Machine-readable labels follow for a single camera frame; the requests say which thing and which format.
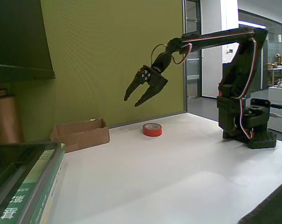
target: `green book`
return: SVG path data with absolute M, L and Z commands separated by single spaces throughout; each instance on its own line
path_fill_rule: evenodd
M 54 184 L 55 177 L 58 173 L 58 170 L 61 167 L 62 160 L 64 158 L 64 154 L 65 154 L 65 145 L 62 145 L 62 154 L 61 154 L 58 162 L 55 164 L 53 171 L 52 171 L 52 173 L 51 173 L 51 175 L 48 179 L 48 182 L 46 184 L 46 187 L 44 188 L 44 190 L 43 190 L 43 192 L 40 196 L 40 199 L 39 199 L 39 201 L 36 205 L 36 208 L 34 210 L 34 213 L 31 217 L 30 224 L 39 224 L 40 221 L 41 221 L 41 217 L 42 217 L 45 205 L 47 203 L 48 197 L 50 195 L 50 191 L 51 191 L 52 186 Z
M 46 150 L 42 153 L 38 161 L 35 163 L 33 168 L 30 170 L 26 179 L 23 181 L 15 195 L 12 197 L 7 208 L 4 210 L 1 218 L 0 224 L 14 224 L 18 220 L 24 205 L 31 195 L 34 186 L 43 172 L 47 162 L 52 156 L 55 150 Z
M 46 202 L 46 205 L 43 210 L 43 214 L 41 216 L 41 220 L 39 224 L 47 224 L 48 218 L 50 217 L 50 214 L 52 213 L 52 206 L 56 203 L 57 197 L 59 194 L 59 188 L 61 187 L 61 175 L 63 170 L 64 161 L 61 162 L 61 165 L 58 169 L 58 173 L 56 174 L 56 177 L 54 179 L 53 186 L 51 188 L 50 194 L 48 196 L 48 200 Z

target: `floor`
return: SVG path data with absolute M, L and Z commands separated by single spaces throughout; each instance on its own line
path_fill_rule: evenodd
M 252 98 L 268 98 L 268 90 L 251 94 Z M 187 100 L 188 112 L 210 120 L 218 121 L 219 111 L 216 107 L 216 99 L 213 98 L 189 98 Z M 282 133 L 276 132 L 276 138 L 282 141 Z

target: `door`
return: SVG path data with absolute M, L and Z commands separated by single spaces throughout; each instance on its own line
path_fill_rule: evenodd
M 201 15 L 198 0 L 185 0 L 185 33 L 201 33 Z M 201 96 L 201 50 L 190 53 L 186 59 L 186 99 Z

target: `book spine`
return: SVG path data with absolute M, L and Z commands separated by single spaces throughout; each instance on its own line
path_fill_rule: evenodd
M 62 161 L 59 169 L 58 169 L 58 173 L 54 179 L 54 183 L 53 183 L 53 186 L 51 188 L 51 191 L 50 191 L 50 194 L 48 196 L 48 200 L 46 202 L 46 205 L 44 207 L 44 211 L 43 211 L 43 214 L 41 216 L 41 220 L 40 220 L 40 224 L 46 224 L 48 222 L 48 217 L 49 217 L 49 214 L 50 214 L 50 211 L 51 211 L 51 208 L 52 208 L 52 205 L 53 205 L 53 202 L 54 202 L 54 198 L 55 198 L 55 191 L 57 189 L 57 185 L 58 185 L 58 182 L 59 182 L 59 176 L 60 176 L 60 173 L 63 169 L 63 164 L 64 164 L 64 161 Z
M 41 216 L 42 216 L 42 213 L 44 211 L 44 207 L 45 207 L 45 204 L 46 204 L 46 201 L 48 199 L 48 196 L 49 196 L 49 193 L 50 193 L 50 189 L 54 183 L 54 179 L 56 177 L 56 174 L 58 172 L 58 169 L 60 167 L 60 164 L 63 160 L 63 157 L 64 157 L 64 154 L 65 154 L 65 146 L 62 147 L 63 149 L 63 152 L 58 160 L 58 162 L 56 163 L 54 169 L 53 169 L 53 172 L 51 173 L 49 179 L 48 179 L 48 182 L 46 184 L 46 187 L 44 188 L 41 196 L 40 196 L 40 199 L 36 205 L 36 208 L 33 212 L 33 215 L 31 217 L 31 220 L 30 220 L 30 224 L 38 224 L 40 222 L 40 219 L 41 219 Z

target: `black cable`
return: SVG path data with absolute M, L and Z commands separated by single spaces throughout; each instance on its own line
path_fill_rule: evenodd
M 276 109 L 282 109 L 282 105 L 281 104 L 270 104 L 270 107 L 276 108 Z
M 153 48 L 153 50 L 151 52 L 151 57 L 150 57 L 150 59 L 151 59 L 151 66 L 152 66 L 152 56 L 153 56 L 153 53 L 154 53 L 155 49 L 158 48 L 161 45 L 163 45 L 166 48 L 166 46 L 164 44 L 160 43 L 160 44 L 156 45 L 155 48 Z

